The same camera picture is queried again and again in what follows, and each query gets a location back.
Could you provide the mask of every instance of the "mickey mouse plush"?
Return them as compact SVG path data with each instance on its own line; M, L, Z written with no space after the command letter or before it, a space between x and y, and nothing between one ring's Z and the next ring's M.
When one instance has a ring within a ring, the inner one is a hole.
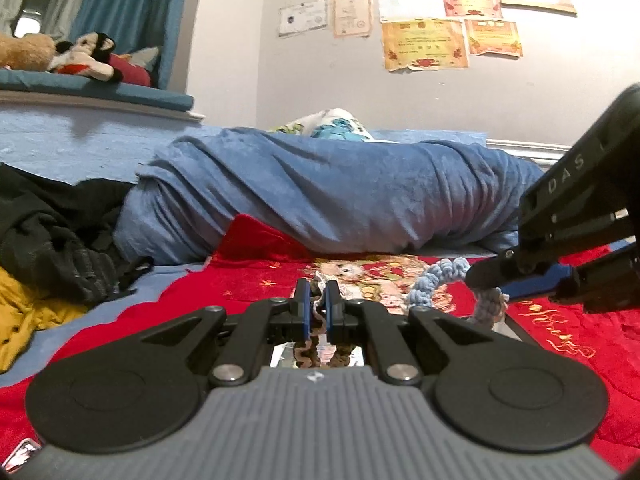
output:
M100 81L151 86L149 72L114 54L115 46L115 42L102 32L85 34L75 44L61 42L56 47L60 55L53 60L49 71Z

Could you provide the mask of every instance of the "blue cushion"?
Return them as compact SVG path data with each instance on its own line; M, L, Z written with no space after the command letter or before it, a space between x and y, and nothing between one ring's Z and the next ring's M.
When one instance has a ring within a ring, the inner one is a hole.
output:
M122 254L202 261L245 213L318 253L401 253L433 241L517 244L537 165L478 144L336 142L250 128L181 137L138 170L114 232Z
M24 70L0 70L0 90L61 94L187 112L193 108L193 97L157 88L127 83L105 83L87 77Z

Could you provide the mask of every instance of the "stuffed animal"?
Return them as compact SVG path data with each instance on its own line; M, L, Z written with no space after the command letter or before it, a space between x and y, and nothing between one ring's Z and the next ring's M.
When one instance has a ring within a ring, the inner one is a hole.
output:
M46 72L56 53L56 44L46 34L12 38L0 34L0 68Z
M85 34L70 47L68 42L59 43L58 51L62 52L52 62L49 70L59 74L82 75L100 81L151 86L149 72L114 54L115 46L115 42L102 32Z

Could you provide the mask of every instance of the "rope toy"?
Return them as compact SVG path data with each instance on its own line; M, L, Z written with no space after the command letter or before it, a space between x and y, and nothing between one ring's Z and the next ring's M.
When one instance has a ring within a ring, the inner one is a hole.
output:
M447 283L462 282L471 265L465 258L456 258L451 261L444 258L430 265L415 280L415 284L405 298L409 308L414 306L422 308L434 308L431 298L434 291ZM504 318L509 297L503 294L499 288L487 290L473 290L476 298L474 313L469 322L492 328L494 323Z

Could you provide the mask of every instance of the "yellow certificate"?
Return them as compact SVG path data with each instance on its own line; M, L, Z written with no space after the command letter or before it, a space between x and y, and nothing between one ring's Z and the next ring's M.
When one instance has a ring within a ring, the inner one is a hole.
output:
M502 19L500 0L444 0L447 16L478 16Z
M471 54L491 52L522 57L522 44L514 22L465 20L465 23Z
M382 41L387 70L439 70L469 66L462 23L455 20L383 23Z

